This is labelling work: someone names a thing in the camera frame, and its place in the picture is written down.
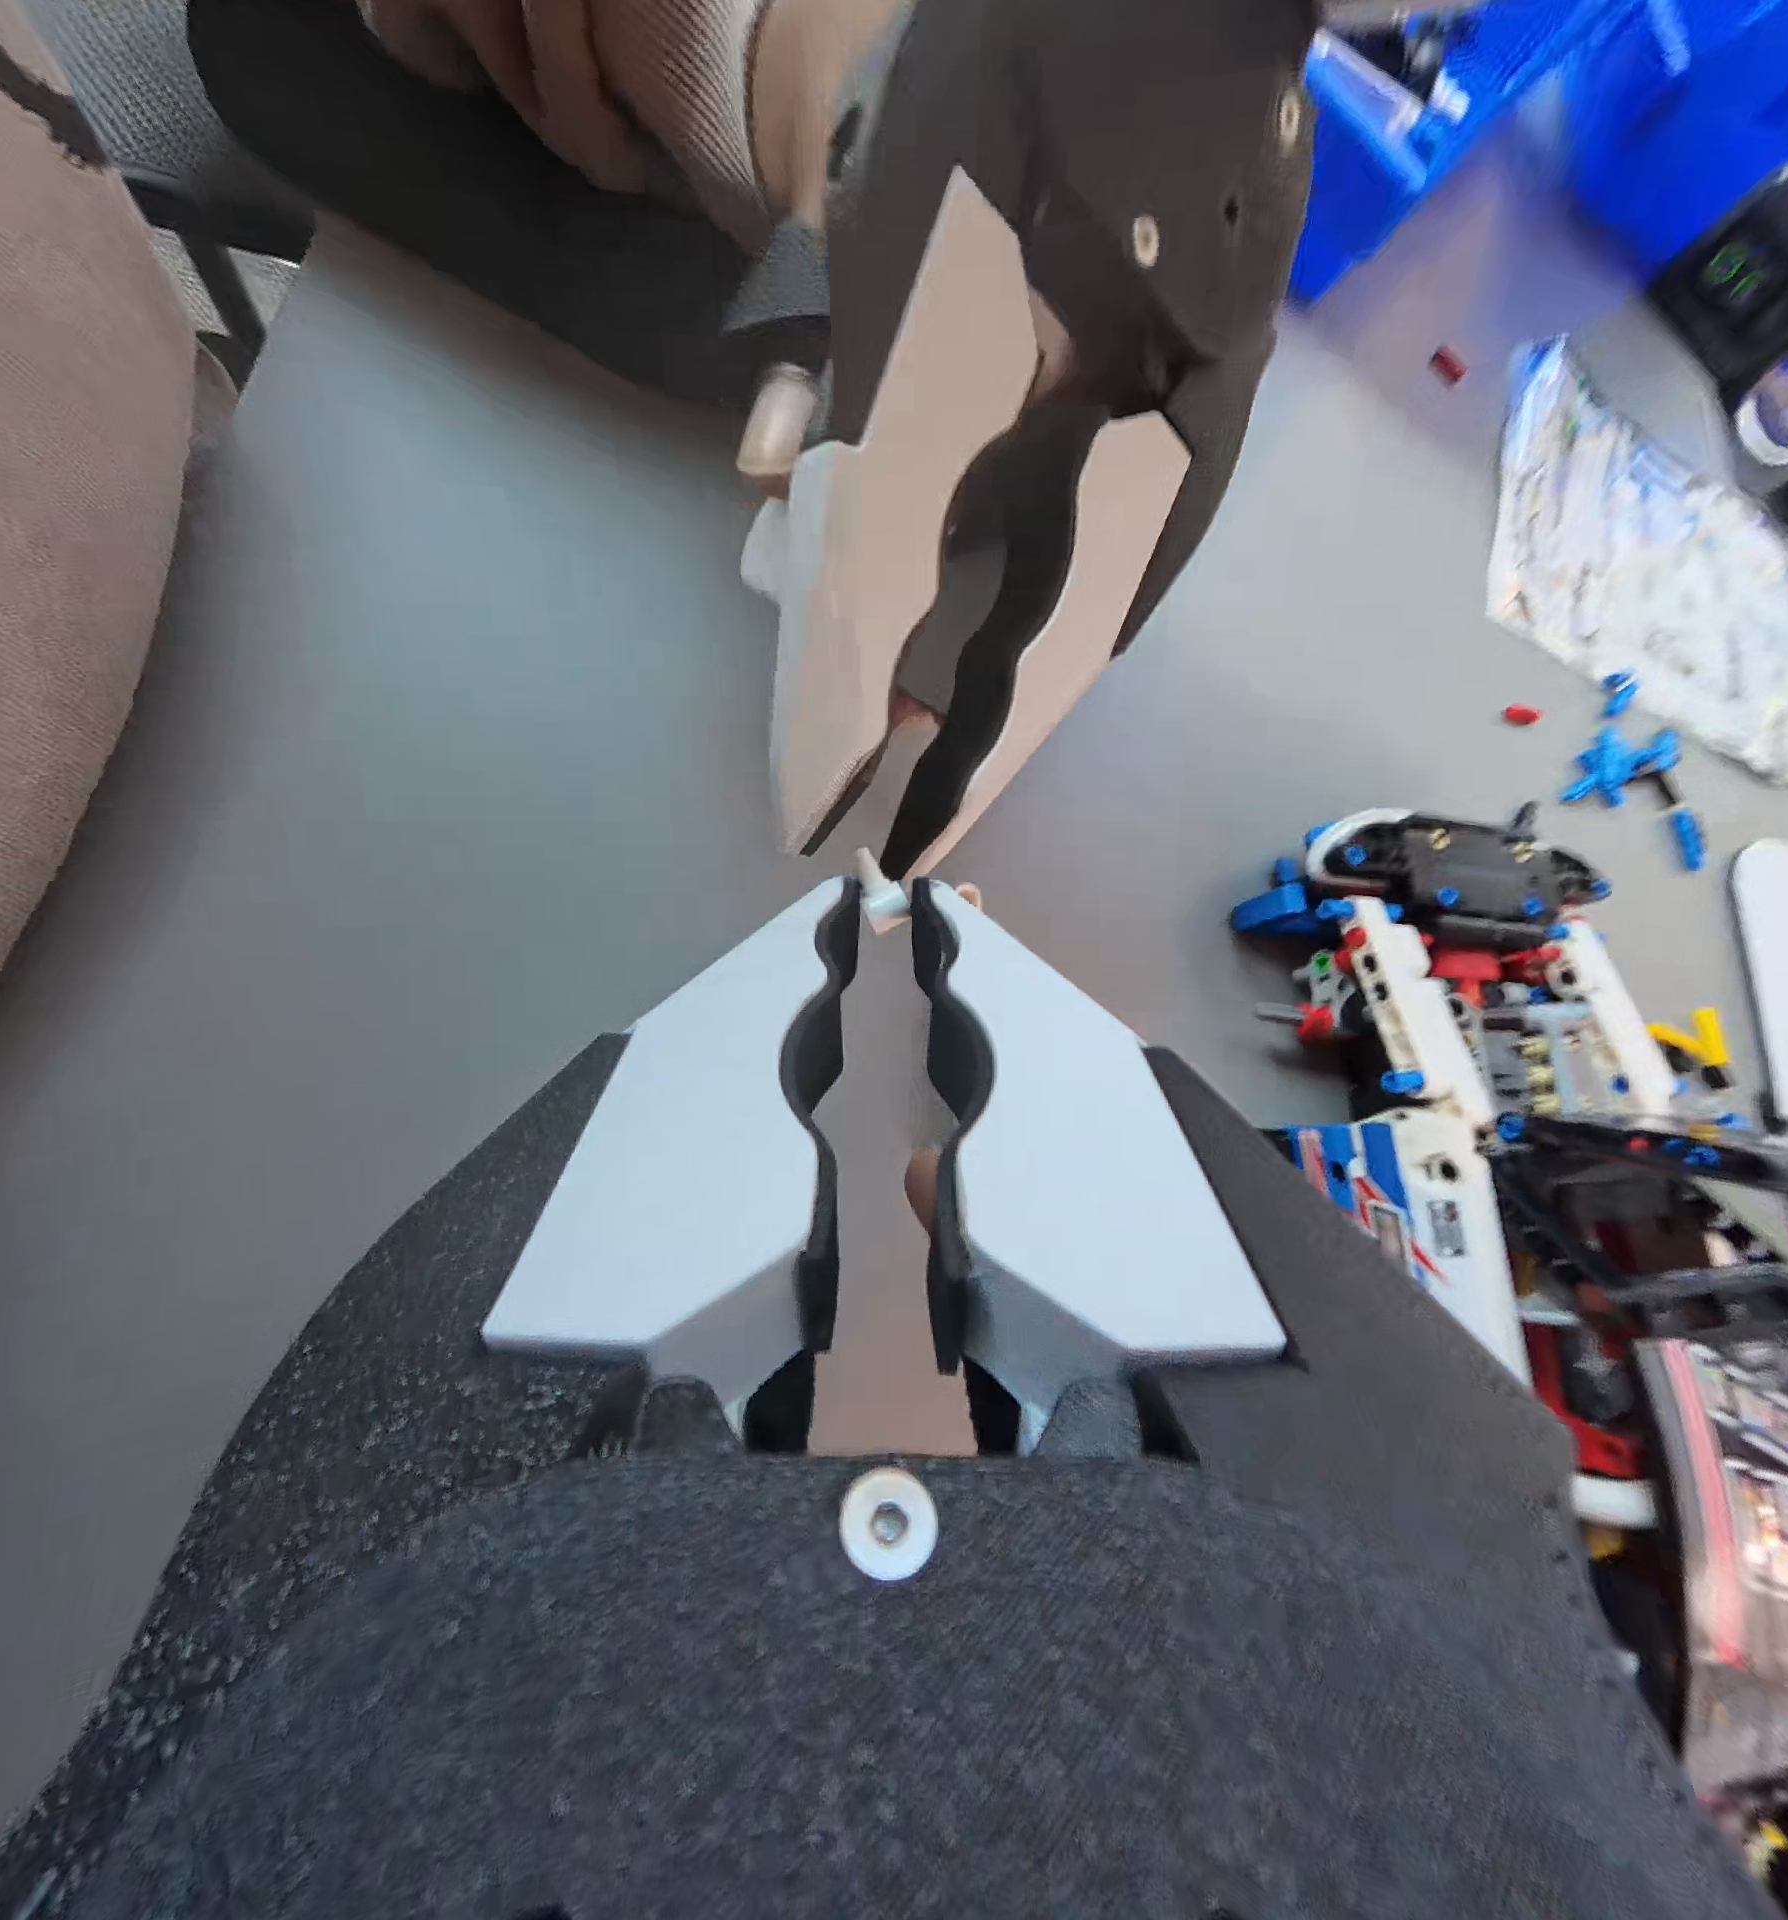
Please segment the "grey mesh office chair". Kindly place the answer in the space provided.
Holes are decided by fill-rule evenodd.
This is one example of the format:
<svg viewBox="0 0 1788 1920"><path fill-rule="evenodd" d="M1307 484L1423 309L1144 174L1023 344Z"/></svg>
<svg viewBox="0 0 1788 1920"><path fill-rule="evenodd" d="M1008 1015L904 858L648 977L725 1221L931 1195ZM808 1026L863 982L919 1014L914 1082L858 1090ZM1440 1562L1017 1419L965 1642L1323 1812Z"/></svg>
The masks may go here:
<svg viewBox="0 0 1788 1920"><path fill-rule="evenodd" d="M180 2L33 2L104 155L143 214L200 342L247 383L314 212L219 117Z"/></svg>

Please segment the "small black electronic box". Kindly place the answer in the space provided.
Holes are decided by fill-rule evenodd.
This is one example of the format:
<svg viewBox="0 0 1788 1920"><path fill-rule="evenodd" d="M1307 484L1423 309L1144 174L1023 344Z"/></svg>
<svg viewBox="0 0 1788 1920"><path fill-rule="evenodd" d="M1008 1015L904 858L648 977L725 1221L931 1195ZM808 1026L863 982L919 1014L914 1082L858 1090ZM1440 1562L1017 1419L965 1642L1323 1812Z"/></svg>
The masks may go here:
<svg viewBox="0 0 1788 1920"><path fill-rule="evenodd" d="M1648 302L1727 409L1788 362L1788 165L1659 267Z"/></svg>

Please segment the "toy brick race car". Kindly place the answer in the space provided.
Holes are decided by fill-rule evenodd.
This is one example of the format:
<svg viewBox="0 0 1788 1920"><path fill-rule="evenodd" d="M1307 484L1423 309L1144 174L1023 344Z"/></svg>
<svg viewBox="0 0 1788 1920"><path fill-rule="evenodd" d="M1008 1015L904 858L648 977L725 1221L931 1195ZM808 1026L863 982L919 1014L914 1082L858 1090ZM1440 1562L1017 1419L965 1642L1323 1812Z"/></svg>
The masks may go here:
<svg viewBox="0 0 1788 1920"><path fill-rule="evenodd" d="M1532 806L1378 807L1232 928L1347 1082L1270 1140L1560 1422L1617 1657L1788 1916L1788 1137L1655 1045L1607 891Z"/></svg>

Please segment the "person's beige sweatshirt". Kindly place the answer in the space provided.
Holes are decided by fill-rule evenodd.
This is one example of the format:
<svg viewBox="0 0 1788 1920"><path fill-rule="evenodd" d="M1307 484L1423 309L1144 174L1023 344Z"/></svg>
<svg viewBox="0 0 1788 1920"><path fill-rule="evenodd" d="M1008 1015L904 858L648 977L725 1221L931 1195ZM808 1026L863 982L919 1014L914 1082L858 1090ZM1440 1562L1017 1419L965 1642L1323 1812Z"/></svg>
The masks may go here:
<svg viewBox="0 0 1788 1920"><path fill-rule="evenodd" d="M0 3L0 971L125 729L233 405L20 3Z"/></svg>

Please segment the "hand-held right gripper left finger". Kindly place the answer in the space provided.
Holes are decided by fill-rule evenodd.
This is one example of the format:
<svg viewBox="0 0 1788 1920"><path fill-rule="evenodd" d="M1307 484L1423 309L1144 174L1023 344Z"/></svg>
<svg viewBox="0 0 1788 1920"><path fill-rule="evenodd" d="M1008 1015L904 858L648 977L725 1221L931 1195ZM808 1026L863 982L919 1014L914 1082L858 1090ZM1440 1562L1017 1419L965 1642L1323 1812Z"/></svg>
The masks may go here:
<svg viewBox="0 0 1788 1920"><path fill-rule="evenodd" d="M696 1382L747 1441L833 1343L860 884L831 877L648 1012L482 1320L492 1352Z"/></svg>

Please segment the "blue storage bin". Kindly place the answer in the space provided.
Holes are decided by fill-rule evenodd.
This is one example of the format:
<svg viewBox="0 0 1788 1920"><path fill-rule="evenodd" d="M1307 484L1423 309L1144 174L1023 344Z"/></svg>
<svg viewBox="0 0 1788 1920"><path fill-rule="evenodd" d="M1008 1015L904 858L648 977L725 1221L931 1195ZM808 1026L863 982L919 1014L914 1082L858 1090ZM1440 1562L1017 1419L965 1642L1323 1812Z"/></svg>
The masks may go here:
<svg viewBox="0 0 1788 1920"><path fill-rule="evenodd" d="M1788 168L1788 2L1475 3L1452 179L1544 94L1540 189L1650 275Z"/></svg>

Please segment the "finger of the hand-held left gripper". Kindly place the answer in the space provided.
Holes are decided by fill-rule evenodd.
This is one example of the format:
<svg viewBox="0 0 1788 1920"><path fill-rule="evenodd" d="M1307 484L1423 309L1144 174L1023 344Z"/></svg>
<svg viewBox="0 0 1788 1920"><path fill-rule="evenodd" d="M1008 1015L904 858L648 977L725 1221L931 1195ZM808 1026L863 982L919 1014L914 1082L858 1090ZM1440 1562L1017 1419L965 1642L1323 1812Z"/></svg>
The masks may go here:
<svg viewBox="0 0 1788 1920"><path fill-rule="evenodd" d="M769 771L782 850L808 856L872 774L890 694L929 616L965 476L1042 368L1023 243L949 168L865 422L801 451L769 503L776 660Z"/></svg>
<svg viewBox="0 0 1788 1920"><path fill-rule="evenodd" d="M883 844L895 881L934 873L1101 680L1194 461L1158 412L1060 424L1094 436L1014 498L998 594Z"/></svg>

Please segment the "person's left hand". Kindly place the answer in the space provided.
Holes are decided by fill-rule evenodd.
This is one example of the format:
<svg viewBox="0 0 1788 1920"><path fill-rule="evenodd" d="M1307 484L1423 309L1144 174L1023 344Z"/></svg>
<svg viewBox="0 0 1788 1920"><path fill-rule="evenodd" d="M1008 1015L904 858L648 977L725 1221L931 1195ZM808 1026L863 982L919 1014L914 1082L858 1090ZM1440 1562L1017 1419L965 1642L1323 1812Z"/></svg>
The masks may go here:
<svg viewBox="0 0 1788 1920"><path fill-rule="evenodd" d="M648 192L635 130L593 53L588 2L361 2L356 13L419 78L496 96L595 187Z"/></svg>

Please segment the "shiny sticker sheet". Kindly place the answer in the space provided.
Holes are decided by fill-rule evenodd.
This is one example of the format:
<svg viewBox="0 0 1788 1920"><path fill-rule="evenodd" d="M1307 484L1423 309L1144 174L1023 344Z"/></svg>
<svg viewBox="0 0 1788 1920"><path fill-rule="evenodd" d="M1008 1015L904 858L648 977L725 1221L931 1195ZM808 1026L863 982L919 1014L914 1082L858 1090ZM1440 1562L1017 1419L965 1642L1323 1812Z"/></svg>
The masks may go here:
<svg viewBox="0 0 1788 1920"><path fill-rule="evenodd" d="M1614 408L1553 335L1512 360L1488 613L1788 790L1788 529Z"/></svg>

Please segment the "pile of blue toy pins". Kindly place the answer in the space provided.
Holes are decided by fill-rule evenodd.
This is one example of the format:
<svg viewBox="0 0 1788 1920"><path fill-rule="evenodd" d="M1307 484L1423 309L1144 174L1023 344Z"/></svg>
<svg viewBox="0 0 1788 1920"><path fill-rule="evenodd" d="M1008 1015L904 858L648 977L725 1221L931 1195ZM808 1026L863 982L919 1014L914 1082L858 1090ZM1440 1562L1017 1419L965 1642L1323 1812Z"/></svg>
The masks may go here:
<svg viewBox="0 0 1788 1920"><path fill-rule="evenodd" d="M1557 800L1620 807L1632 788L1646 786L1659 803L1657 809L1666 824L1680 866L1688 873L1704 871L1709 864L1706 827L1678 780L1680 733L1672 727L1660 727L1645 739L1634 739L1621 730L1620 722L1642 692L1636 671L1617 670L1603 676L1600 692L1603 724L1575 758L1575 777L1560 788Z"/></svg>

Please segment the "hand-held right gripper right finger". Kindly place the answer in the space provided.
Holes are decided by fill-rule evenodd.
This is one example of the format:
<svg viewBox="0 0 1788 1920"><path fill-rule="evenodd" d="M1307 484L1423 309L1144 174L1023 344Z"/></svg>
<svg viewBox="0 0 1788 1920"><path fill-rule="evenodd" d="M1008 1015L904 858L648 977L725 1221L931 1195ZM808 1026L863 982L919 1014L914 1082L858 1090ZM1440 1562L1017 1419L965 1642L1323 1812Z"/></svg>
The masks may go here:
<svg viewBox="0 0 1788 1920"><path fill-rule="evenodd" d="M1283 1361L1290 1335L1139 1033L953 886L911 890L934 1161L929 1333L978 1451L1078 1386Z"/></svg>

